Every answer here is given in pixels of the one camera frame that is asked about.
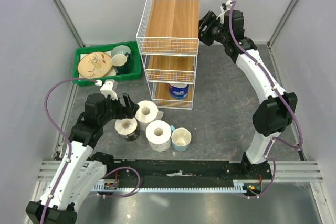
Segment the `white floral towel roll back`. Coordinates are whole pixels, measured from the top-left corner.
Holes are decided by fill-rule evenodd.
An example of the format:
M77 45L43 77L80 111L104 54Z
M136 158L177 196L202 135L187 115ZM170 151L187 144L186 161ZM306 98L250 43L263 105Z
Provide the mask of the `white floral towel roll back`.
M139 124L141 131L146 131L147 126L156 120L159 110L156 104L149 100L138 102L139 109L136 112L135 118Z

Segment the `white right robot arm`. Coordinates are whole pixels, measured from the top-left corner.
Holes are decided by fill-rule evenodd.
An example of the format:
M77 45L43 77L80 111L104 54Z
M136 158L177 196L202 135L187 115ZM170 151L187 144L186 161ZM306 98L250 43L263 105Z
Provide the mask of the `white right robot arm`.
M209 11L198 25L200 41L208 46L215 41L221 43L226 55L242 70L259 99L260 105L253 114L256 132L240 166L245 178L254 178L259 170L267 167L266 158L273 142L292 123L297 96L278 84L263 63L256 44L244 35L243 12L226 11L218 17Z

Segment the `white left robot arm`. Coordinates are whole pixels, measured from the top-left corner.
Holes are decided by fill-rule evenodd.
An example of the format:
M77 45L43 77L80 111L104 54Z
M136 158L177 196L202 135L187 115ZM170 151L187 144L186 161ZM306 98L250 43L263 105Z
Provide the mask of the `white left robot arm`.
M26 214L32 223L75 223L79 209L94 185L115 173L113 156L96 153L89 159L103 128L113 119L132 119L139 106L127 93L118 97L94 93L87 97L67 140L66 153L45 193L30 201Z

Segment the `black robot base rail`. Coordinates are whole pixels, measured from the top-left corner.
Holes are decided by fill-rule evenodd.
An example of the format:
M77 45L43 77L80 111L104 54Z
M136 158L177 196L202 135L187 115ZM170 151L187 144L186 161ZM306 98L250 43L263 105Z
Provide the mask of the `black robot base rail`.
M118 174L107 176L118 179L120 187L134 187L140 181L140 188L218 188L231 187L234 180L269 180L271 167L267 161L250 165L246 159L230 161L198 160L130 160L114 159L112 155L96 152L90 161L100 161L107 166L107 172L126 167Z

